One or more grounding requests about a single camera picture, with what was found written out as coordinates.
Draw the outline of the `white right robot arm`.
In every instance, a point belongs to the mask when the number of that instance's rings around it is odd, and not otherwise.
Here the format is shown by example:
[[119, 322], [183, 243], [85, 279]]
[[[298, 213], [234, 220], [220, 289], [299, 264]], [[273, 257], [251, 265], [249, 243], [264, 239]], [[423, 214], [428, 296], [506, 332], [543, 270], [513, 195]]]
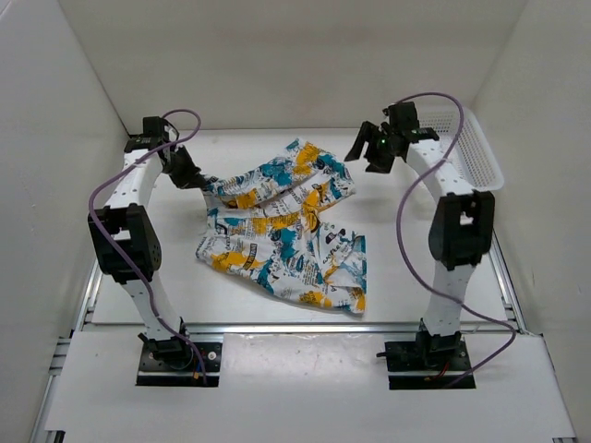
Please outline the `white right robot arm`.
[[362, 123], [347, 161], [365, 158], [368, 171], [386, 174], [402, 159], [426, 186], [436, 209], [428, 231], [435, 261], [433, 282], [425, 287], [430, 300], [419, 323], [414, 358], [422, 369], [447, 366], [461, 351], [460, 316], [468, 283], [490, 250], [495, 198], [478, 191], [439, 149], [434, 129], [417, 123]]

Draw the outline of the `colourful printed shorts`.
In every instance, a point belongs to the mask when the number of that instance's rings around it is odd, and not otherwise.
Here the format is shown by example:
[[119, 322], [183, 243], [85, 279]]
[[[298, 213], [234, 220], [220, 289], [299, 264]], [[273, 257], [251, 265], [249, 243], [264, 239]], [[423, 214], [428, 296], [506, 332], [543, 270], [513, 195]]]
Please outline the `colourful printed shorts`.
[[196, 256], [287, 303], [361, 317], [366, 237], [322, 216], [355, 192], [343, 162], [297, 138], [250, 171], [208, 177], [207, 230]]

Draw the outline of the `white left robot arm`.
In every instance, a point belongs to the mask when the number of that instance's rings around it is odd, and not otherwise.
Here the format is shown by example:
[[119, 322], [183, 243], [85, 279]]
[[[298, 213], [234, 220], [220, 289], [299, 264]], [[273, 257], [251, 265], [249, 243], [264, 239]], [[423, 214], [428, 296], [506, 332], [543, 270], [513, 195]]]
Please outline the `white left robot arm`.
[[181, 316], [174, 311], [159, 269], [163, 253], [147, 212], [161, 174], [179, 189], [202, 189], [207, 180], [181, 143], [180, 134], [163, 120], [160, 129], [145, 129], [124, 148], [125, 175], [100, 209], [90, 203], [88, 223], [99, 267], [132, 299], [145, 325], [139, 335], [148, 352], [174, 371], [205, 374], [205, 364]]

